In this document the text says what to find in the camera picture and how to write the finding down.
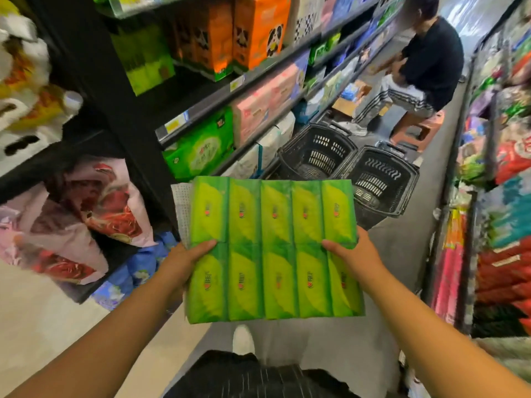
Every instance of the red stool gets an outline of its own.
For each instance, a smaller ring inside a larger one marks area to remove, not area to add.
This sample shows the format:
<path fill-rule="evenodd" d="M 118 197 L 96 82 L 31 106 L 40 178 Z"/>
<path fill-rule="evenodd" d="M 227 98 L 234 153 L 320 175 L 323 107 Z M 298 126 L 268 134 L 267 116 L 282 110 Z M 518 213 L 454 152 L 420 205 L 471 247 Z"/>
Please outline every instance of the red stool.
<path fill-rule="evenodd" d="M 395 125 L 391 133 L 391 142 L 397 145 L 400 141 L 405 141 L 409 144 L 415 145 L 418 152 L 424 152 L 431 140 L 434 138 L 437 131 L 441 128 L 444 122 L 444 110 L 438 111 L 433 117 L 423 119 L 413 113 L 406 113 Z M 409 136 L 407 130 L 409 127 L 419 127 L 421 134 L 418 138 Z"/>

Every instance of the gray floor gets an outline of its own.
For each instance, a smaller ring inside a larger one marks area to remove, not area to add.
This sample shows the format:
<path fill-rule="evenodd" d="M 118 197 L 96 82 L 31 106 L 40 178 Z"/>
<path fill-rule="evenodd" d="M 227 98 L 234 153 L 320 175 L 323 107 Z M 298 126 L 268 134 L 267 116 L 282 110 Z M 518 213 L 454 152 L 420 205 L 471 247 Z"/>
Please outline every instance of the gray floor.
<path fill-rule="evenodd" d="M 393 40 L 376 62 L 389 58 L 403 46 Z M 463 91 L 464 86 L 460 85 L 446 107 L 443 128 L 423 155 L 420 179 L 406 212 L 398 219 L 385 219 L 369 232 L 386 267 L 412 290 L 417 285 L 434 228 L 432 212 L 439 199 Z M 395 122 L 384 121 L 389 133 Z M 368 137 L 363 142 L 374 140 Z M 323 368 L 347 382 L 363 398 L 383 398 L 387 390 L 396 389 L 398 347 L 375 304 L 367 295 L 365 301 L 365 317 L 250 321 L 256 353 L 272 365 L 298 361 L 302 368 Z M 236 325 L 212 324 L 174 382 L 206 350 L 231 350 Z"/>

